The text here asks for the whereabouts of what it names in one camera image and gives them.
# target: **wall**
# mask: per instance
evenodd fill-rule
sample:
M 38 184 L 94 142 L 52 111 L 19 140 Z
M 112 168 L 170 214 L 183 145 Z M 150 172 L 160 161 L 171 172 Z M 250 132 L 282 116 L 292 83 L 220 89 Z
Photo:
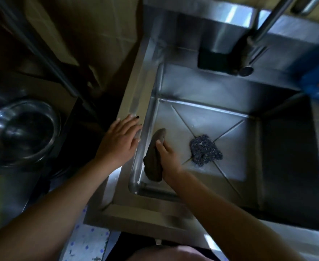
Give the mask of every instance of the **wall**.
M 279 0 L 225 1 L 272 9 Z M 61 61 L 79 65 L 92 84 L 95 76 L 103 91 L 121 97 L 142 36 L 141 2 L 24 0 L 23 8 Z M 319 22 L 319 5 L 308 18 Z

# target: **metal pot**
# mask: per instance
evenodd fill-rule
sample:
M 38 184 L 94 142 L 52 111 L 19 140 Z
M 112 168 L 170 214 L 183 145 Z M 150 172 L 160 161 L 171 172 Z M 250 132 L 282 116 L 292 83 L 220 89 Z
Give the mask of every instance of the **metal pot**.
M 21 100 L 0 108 L 0 166 L 24 166 L 42 159 L 60 133 L 53 108 L 38 100 Z

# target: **hand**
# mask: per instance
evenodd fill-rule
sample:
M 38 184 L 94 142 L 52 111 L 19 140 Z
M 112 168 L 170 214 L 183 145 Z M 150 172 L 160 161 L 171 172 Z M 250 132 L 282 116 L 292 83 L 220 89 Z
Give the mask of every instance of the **hand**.
M 164 141 L 163 145 L 159 140 L 156 142 L 160 154 L 160 163 L 163 167 L 163 179 L 169 186 L 173 185 L 175 178 L 183 172 L 178 154 Z
M 117 118 L 103 137 L 94 160 L 110 163 L 113 170 L 130 160 L 140 141 L 134 139 L 135 134 L 142 128 L 138 122 L 139 117 L 133 118 L 131 114 L 122 121 Z

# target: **metal pipe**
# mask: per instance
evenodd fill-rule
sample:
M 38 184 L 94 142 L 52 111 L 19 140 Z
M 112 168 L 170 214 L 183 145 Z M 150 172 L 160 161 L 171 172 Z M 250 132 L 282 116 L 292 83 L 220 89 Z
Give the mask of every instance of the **metal pipe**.
M 264 35 L 270 30 L 279 17 L 286 11 L 294 0 L 280 0 L 277 6 L 273 9 L 262 26 L 252 35 L 251 39 L 254 44 L 258 43 Z
M 319 0 L 297 0 L 291 8 L 291 12 L 301 16 L 309 15 L 318 5 Z
M 100 111 L 88 95 L 87 90 L 81 90 L 77 82 L 64 70 L 61 61 L 27 21 L 14 1 L 0 0 L 0 11 L 12 32 L 40 59 L 48 70 L 56 75 L 72 96 L 79 97 L 83 101 L 84 108 L 96 119 L 97 123 L 101 124 Z

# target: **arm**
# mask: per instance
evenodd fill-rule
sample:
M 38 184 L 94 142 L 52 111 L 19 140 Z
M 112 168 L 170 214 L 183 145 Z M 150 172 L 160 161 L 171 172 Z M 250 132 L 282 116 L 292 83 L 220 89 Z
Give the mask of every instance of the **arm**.
M 116 120 L 96 157 L 61 187 L 0 229 L 0 260 L 46 260 L 61 250 L 99 185 L 135 153 L 141 129 L 130 115 Z
M 229 260 L 304 260 L 269 227 L 183 171 L 173 149 L 156 143 L 164 180 L 175 190 Z

